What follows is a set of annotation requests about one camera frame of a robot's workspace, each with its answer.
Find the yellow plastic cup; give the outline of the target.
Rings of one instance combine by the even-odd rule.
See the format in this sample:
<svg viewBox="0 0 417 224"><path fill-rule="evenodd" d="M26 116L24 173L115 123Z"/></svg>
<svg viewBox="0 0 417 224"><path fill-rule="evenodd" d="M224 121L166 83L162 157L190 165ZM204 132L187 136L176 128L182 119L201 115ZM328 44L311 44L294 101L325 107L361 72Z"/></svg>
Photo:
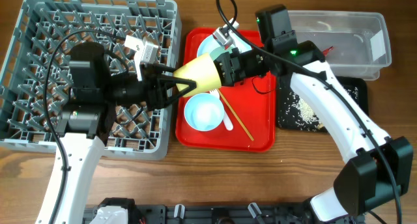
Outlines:
<svg viewBox="0 0 417 224"><path fill-rule="evenodd" d="M180 67L173 72L173 76L196 82L196 88L184 97L219 89L222 86L219 73L209 53L204 53Z"/></svg>

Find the light blue small bowl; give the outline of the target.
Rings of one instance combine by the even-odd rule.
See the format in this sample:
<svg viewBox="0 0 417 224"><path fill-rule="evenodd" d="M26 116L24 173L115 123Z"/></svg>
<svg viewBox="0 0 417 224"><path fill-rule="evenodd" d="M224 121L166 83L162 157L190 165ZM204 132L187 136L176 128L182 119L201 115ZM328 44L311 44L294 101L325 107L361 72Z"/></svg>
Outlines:
<svg viewBox="0 0 417 224"><path fill-rule="evenodd" d="M221 100L209 93L196 94L184 107L186 123L200 132L217 128L223 121L224 113Z"/></svg>

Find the mint green bowl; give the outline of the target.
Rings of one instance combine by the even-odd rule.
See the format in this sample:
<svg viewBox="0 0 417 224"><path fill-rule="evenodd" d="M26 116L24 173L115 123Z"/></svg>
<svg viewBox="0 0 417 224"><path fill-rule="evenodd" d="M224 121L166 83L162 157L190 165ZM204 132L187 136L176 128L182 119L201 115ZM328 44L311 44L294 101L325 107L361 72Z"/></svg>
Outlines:
<svg viewBox="0 0 417 224"><path fill-rule="evenodd" d="M223 53L226 53L226 52L232 53L233 48L234 48L234 46L230 46L227 49L225 49L223 47L217 47L210 52L210 58L214 61Z"/></svg>

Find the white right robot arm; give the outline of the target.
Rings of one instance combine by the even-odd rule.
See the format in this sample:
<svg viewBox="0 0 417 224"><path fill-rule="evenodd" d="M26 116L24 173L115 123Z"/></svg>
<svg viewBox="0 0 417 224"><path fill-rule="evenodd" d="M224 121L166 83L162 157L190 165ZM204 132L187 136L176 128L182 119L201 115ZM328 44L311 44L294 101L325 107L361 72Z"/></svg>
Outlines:
<svg viewBox="0 0 417 224"><path fill-rule="evenodd" d="M344 168L331 188L309 199L310 219L329 223L399 202L410 182L409 141L393 139L378 127L341 86L322 51L309 40L298 42L283 5L255 15L261 46L226 51L214 65L224 86L267 73L286 77L336 142Z"/></svg>

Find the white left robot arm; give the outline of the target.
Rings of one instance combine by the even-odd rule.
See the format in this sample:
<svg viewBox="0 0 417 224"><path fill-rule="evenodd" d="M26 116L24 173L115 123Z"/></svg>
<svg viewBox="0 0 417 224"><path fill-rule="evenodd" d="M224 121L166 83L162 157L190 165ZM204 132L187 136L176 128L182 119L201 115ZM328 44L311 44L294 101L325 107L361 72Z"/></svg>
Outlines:
<svg viewBox="0 0 417 224"><path fill-rule="evenodd" d="M145 102L162 109L197 87L191 79L169 76L160 64L142 64L141 81L126 72L110 75L108 51L96 42L70 50L73 96L53 130L58 151L37 223L81 223L94 171L117 118L117 105Z"/></svg>

